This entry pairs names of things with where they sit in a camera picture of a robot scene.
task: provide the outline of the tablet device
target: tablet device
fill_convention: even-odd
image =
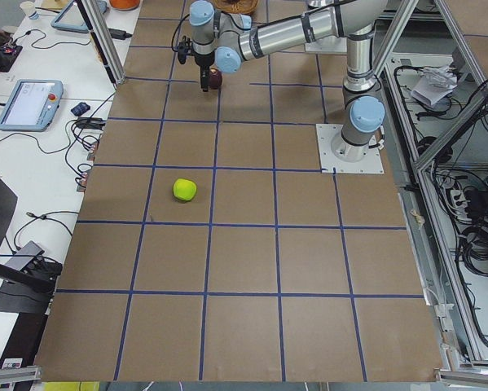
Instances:
[[[97,5],[103,13],[108,9],[107,3],[103,0],[97,0]],[[51,21],[51,27],[75,33],[88,33],[88,28],[82,19],[79,7],[73,0]]]
[[[18,80],[0,116],[0,130],[43,131],[63,96],[59,80]]]

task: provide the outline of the basket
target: basket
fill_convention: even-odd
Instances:
[[[258,0],[214,0],[214,5],[219,10],[231,14],[252,14],[256,10]]]

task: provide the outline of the white table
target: white table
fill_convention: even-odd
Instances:
[[[40,6],[41,2],[42,0],[37,0],[36,5]],[[133,11],[117,11],[110,8],[105,15],[108,27],[132,33],[139,10],[140,8]],[[87,34],[53,29],[50,21],[55,14],[50,15],[46,11],[40,13],[42,16],[39,20],[25,18],[16,36],[30,29],[40,29],[46,33],[47,38],[39,42],[39,46],[49,46],[61,41],[89,40]],[[64,126],[76,118],[70,112],[70,108],[80,101],[86,101],[91,106],[87,113],[90,115],[114,89],[91,44],[59,45],[49,50],[36,50],[30,47],[30,43],[40,36],[41,34],[32,32],[19,40],[18,43],[24,46],[23,52],[9,73],[0,73],[0,102],[7,101],[15,82],[20,78],[61,80],[64,84],[64,98],[52,124],[44,132],[30,133],[39,139],[46,151],[51,151],[68,143]],[[130,40],[114,42],[121,61],[124,62]],[[109,99],[95,116],[106,119],[111,104],[112,99]],[[0,138],[7,135],[7,132],[0,130]],[[68,154],[68,159],[75,167],[86,162],[86,156],[87,152],[76,143]],[[12,240],[17,230],[31,220],[26,216],[26,212],[39,214],[55,210],[79,211],[83,194],[76,192],[75,176],[64,163],[64,152],[44,155],[37,149],[33,139],[22,136],[13,136],[0,143],[0,177],[18,195],[15,214],[7,233],[8,238]],[[74,228],[77,220],[77,216],[72,214],[60,214],[56,218],[65,222],[70,229]],[[24,245],[29,240],[39,244],[48,257],[64,262],[70,236],[62,226],[50,222],[35,222],[23,232],[19,242]],[[10,253],[5,243],[0,248],[0,253]],[[5,261],[7,258],[0,258],[1,263]],[[0,313],[0,357],[16,320],[17,314]]]

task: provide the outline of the blue joint cap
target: blue joint cap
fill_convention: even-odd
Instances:
[[[220,46],[214,53],[214,62],[222,73],[235,73],[240,69],[242,59],[230,47]]]
[[[251,26],[253,25],[253,19],[249,15],[240,15],[242,18],[242,28],[243,29],[251,29]]]
[[[191,26],[202,26],[214,16],[213,4],[205,0],[193,2],[189,7],[189,23]]]
[[[373,96],[362,96],[352,102],[350,120],[360,132],[375,132],[383,123],[384,118],[385,106]]]

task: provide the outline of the white cup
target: white cup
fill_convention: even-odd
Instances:
[[[24,14],[34,20],[39,18],[39,14],[37,13],[37,10],[35,9],[35,4],[33,2],[22,2],[19,7],[21,10],[23,10]]]

